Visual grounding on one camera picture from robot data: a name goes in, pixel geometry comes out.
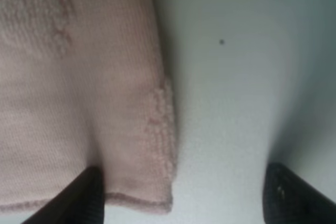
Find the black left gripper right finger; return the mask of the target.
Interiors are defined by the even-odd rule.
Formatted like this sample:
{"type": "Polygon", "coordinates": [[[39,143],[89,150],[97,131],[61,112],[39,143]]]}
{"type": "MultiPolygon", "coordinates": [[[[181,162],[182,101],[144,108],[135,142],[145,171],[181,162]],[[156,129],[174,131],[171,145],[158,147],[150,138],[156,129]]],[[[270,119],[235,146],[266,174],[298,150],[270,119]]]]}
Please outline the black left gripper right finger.
{"type": "Polygon", "coordinates": [[[335,223],[335,203],[281,163],[267,166],[262,203],[265,223],[335,223]]]}

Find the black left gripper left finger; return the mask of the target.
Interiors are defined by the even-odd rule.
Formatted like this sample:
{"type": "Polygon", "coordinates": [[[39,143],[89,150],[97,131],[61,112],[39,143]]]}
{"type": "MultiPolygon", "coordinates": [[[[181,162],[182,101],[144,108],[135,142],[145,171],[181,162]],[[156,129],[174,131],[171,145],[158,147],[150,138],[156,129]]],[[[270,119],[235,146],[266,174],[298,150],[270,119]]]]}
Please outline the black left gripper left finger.
{"type": "Polygon", "coordinates": [[[86,168],[25,224],[104,223],[104,181],[98,167],[86,168]]]}

